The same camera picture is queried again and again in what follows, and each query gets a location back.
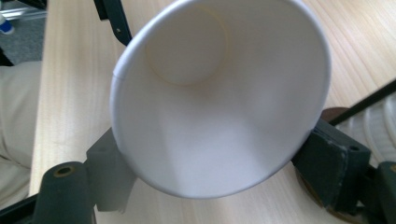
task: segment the beige pants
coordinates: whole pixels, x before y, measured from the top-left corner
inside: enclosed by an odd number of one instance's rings
[[[40,70],[0,66],[0,209],[28,195]]]

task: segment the light wood surface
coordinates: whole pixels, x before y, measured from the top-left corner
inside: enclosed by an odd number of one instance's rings
[[[396,77],[395,1],[304,1],[329,39],[327,107],[352,105]],[[133,34],[171,2],[124,0]],[[110,82],[122,50],[93,0],[49,1],[31,194],[50,167],[85,161],[110,127]],[[343,223],[312,202],[290,164],[252,189],[216,200],[175,198],[137,180],[125,214],[97,216],[99,223]]]

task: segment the wooden table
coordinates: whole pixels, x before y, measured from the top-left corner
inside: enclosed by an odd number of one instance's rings
[[[395,78],[395,1],[304,1],[331,47],[327,107],[353,105]],[[171,2],[124,0],[132,33]],[[92,0],[49,1],[31,194],[50,167],[84,161],[110,127],[110,81],[122,50]],[[343,223],[312,202],[290,164],[252,189],[216,200],[179,199],[137,180],[124,215],[97,216],[99,223]]]

